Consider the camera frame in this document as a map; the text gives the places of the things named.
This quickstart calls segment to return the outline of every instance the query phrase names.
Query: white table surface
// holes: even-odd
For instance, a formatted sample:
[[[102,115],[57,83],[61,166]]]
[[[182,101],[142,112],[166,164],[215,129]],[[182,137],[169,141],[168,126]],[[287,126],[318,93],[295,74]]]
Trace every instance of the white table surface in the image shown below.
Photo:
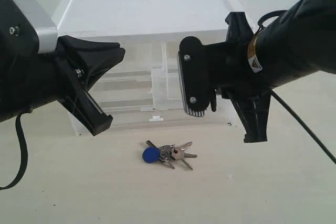
[[[277,92],[336,154],[335,78],[320,72]],[[313,224],[336,218],[335,166],[274,100],[269,141],[258,144],[243,143],[240,124],[75,137],[57,103],[24,115],[23,127],[27,174],[0,192],[2,223]],[[0,131],[4,185],[19,164],[14,120],[1,123]],[[145,164],[146,140],[193,141],[194,170]]]

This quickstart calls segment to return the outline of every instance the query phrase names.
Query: blue key fob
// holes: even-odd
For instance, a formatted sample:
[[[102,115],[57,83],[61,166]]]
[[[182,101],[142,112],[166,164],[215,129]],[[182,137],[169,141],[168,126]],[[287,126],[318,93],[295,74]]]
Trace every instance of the blue key fob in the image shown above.
[[[160,160],[160,150],[154,147],[148,147],[142,153],[142,159],[146,163],[154,163]]]

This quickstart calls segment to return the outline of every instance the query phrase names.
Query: warning label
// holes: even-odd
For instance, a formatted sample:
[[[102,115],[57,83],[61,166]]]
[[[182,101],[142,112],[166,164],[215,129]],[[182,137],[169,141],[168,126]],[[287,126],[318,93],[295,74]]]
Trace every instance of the warning label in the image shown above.
[[[250,45],[248,45],[247,49],[247,59],[248,63],[250,64],[252,71],[254,73],[262,71],[263,67],[261,66],[258,58],[257,58],[257,52],[256,52],[256,43],[257,43],[258,35],[253,37],[253,39],[250,42]]]

